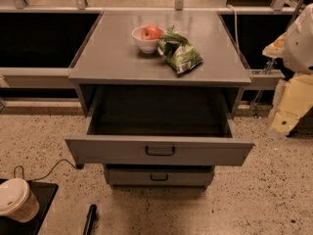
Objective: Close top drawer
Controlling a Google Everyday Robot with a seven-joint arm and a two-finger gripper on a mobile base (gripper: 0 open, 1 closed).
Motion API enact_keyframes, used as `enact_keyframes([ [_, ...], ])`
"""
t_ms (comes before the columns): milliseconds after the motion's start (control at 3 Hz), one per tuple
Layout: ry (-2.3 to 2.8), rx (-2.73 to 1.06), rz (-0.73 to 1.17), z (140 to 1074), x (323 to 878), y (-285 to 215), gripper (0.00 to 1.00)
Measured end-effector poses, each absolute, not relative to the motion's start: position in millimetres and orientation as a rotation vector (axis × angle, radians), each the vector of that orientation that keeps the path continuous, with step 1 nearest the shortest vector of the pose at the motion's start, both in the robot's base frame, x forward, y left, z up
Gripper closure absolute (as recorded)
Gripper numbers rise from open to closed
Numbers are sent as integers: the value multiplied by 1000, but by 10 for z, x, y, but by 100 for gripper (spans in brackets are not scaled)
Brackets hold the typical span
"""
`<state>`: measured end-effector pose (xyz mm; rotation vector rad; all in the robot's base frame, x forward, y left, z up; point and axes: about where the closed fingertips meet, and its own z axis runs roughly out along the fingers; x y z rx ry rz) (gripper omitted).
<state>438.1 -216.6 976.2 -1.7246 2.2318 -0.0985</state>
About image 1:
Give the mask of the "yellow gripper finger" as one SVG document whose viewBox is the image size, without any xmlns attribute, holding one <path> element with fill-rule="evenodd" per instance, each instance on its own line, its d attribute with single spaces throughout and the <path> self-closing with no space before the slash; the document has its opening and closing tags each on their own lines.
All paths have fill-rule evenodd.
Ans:
<svg viewBox="0 0 313 235">
<path fill-rule="evenodd" d="M 313 107 L 313 76 L 296 73 L 276 86 L 270 112 L 269 134 L 287 136 Z"/>
<path fill-rule="evenodd" d="M 273 59 L 282 58 L 286 35 L 284 32 L 274 42 L 266 46 L 262 51 L 262 55 Z"/>
</svg>

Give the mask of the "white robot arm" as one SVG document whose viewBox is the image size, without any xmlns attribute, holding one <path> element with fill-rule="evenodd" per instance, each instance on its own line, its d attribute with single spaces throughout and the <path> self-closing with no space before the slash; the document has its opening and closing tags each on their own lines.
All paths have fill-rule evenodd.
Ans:
<svg viewBox="0 0 313 235">
<path fill-rule="evenodd" d="M 281 58 L 284 67 L 294 72 L 276 87 L 269 127 L 273 134 L 287 136 L 313 107 L 313 5 L 307 5 L 262 55 Z"/>
</svg>

